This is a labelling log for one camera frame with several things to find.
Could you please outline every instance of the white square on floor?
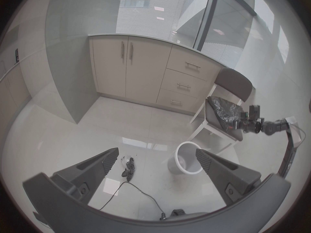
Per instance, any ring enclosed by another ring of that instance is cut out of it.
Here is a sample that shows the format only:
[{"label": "white square on floor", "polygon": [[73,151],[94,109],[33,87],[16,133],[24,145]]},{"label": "white square on floor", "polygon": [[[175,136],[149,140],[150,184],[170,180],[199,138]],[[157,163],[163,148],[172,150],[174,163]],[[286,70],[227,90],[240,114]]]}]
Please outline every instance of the white square on floor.
[{"label": "white square on floor", "polygon": [[115,181],[115,180],[106,178],[103,192],[114,194],[115,191],[119,188],[119,186],[120,186],[120,181]]}]

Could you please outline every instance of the chair seat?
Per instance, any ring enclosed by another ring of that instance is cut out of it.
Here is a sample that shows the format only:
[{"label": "chair seat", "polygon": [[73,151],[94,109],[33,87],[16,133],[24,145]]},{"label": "chair seat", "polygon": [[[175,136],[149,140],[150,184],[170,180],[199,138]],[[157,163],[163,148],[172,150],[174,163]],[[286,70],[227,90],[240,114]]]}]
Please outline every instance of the chair seat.
[{"label": "chair seat", "polygon": [[[218,128],[219,130],[225,132],[220,125],[220,122],[218,121],[215,111],[213,107],[210,105],[207,99],[205,99],[205,119],[206,121],[211,124],[212,126]],[[242,130],[230,130],[228,132],[225,132],[226,134],[232,136],[233,138],[237,139],[238,141],[243,140]]]}]

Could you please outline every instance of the drawer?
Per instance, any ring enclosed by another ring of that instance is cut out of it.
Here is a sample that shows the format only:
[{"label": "drawer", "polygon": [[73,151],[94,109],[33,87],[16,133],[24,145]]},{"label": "drawer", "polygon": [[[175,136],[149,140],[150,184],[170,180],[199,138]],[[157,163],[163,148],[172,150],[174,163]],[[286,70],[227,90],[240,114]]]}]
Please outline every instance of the drawer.
[{"label": "drawer", "polygon": [[184,110],[184,111],[192,111],[191,108],[195,101],[196,101],[196,98],[194,97],[180,94],[174,91],[160,89],[156,103],[160,105]]},{"label": "drawer", "polygon": [[173,45],[166,68],[214,82],[224,66],[200,53]]},{"label": "drawer", "polygon": [[197,98],[205,83],[204,80],[188,74],[166,69],[161,88]]}]

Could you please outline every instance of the chair leg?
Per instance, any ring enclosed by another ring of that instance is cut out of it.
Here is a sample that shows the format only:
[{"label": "chair leg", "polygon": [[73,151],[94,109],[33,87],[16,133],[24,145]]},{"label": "chair leg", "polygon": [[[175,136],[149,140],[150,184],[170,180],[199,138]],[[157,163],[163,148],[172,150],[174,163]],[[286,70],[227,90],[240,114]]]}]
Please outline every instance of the chair leg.
[{"label": "chair leg", "polygon": [[201,110],[204,107],[204,103],[202,103],[202,105],[200,106],[200,108],[198,109],[198,111],[196,112],[196,114],[193,116],[193,118],[190,120],[190,123],[192,123],[194,121],[194,119],[198,116],[198,114],[201,112]]},{"label": "chair leg", "polygon": [[204,122],[202,122],[200,126],[198,126],[198,128],[192,133],[192,135],[187,139],[187,141],[191,141],[193,138],[196,137],[197,134],[199,134],[199,132],[204,128],[205,125]]},{"label": "chair leg", "polygon": [[233,143],[229,143],[227,146],[225,146],[224,148],[222,148],[222,149],[220,150],[220,152],[219,152],[217,155],[221,154],[221,153],[222,153],[224,150],[226,150],[227,148],[233,147],[234,145],[237,144],[237,142],[238,142],[238,140],[236,140],[236,141],[233,142]]}]

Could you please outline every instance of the building window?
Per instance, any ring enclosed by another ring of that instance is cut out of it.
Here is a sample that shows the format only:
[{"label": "building window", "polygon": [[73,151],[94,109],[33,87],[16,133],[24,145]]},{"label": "building window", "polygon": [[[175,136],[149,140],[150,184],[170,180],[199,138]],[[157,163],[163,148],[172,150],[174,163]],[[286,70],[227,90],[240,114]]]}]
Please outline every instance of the building window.
[{"label": "building window", "polygon": [[121,0],[120,7],[149,8],[150,0]]}]

